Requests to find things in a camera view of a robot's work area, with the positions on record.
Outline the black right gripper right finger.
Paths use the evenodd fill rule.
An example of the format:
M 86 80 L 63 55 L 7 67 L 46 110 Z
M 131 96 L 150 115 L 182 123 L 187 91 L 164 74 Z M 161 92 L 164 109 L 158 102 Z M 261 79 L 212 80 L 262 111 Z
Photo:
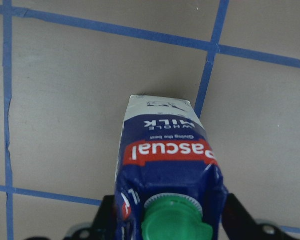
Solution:
M 275 224 L 255 221 L 233 193 L 227 195 L 221 223 L 230 240 L 296 239 Z

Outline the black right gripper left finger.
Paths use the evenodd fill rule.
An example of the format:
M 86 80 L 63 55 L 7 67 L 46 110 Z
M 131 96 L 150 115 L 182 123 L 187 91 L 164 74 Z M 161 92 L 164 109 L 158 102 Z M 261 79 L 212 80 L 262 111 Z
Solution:
M 92 223 L 82 223 L 70 228 L 63 240 L 113 240 L 115 239 L 116 212 L 114 195 L 103 197 Z

